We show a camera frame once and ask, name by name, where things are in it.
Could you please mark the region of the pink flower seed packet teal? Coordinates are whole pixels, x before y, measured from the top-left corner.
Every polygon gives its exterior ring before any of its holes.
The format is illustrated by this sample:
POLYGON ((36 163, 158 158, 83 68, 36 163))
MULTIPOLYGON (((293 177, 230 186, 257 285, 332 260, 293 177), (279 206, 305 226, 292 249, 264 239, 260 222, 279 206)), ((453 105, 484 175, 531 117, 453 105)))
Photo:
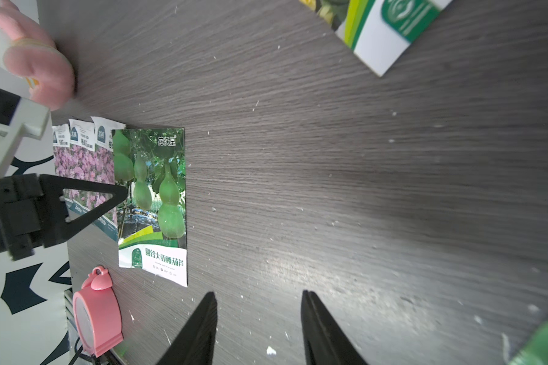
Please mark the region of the pink flower seed packet teal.
POLYGON ((68 177, 70 170, 69 124, 53 126, 53 156, 57 176, 68 177))

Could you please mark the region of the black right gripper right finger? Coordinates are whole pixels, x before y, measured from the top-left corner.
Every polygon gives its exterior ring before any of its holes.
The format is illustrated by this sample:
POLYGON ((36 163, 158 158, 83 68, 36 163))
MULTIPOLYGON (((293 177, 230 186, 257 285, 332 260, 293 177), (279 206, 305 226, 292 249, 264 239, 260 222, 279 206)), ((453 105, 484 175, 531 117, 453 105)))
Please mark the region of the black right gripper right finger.
POLYGON ((313 291, 302 293, 301 327, 306 364, 368 364, 313 291))

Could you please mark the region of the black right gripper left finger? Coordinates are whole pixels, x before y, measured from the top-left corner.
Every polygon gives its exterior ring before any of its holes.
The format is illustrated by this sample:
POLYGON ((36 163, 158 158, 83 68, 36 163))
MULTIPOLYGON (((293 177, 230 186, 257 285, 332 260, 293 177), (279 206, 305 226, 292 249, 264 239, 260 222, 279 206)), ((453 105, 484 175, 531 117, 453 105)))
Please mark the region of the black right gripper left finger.
POLYGON ((218 304, 214 292, 205 294, 157 365, 213 363, 218 304))

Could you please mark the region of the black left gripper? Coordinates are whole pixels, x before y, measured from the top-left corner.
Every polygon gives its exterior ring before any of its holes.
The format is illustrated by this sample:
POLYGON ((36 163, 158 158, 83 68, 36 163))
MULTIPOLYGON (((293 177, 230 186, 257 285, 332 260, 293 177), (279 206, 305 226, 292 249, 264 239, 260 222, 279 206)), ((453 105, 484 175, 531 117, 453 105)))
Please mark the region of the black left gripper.
POLYGON ((25 174, 0 179, 0 253, 14 261, 34 254, 40 231, 44 247, 65 243, 90 225, 118 239, 116 207, 124 186, 61 176, 25 174))

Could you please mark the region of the pink flower seed packet white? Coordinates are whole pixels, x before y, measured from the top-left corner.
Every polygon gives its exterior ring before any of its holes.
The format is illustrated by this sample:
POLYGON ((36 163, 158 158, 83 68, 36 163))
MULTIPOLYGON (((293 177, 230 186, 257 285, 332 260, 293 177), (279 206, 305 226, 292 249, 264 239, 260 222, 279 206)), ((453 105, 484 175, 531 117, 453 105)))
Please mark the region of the pink flower seed packet white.
MULTIPOLYGON (((115 184, 114 179, 114 130, 125 129, 126 125, 100 116, 91 117, 95 131, 95 181, 97 183, 115 184)), ((117 241, 117 208, 112 208, 96 222, 109 238, 117 241)))

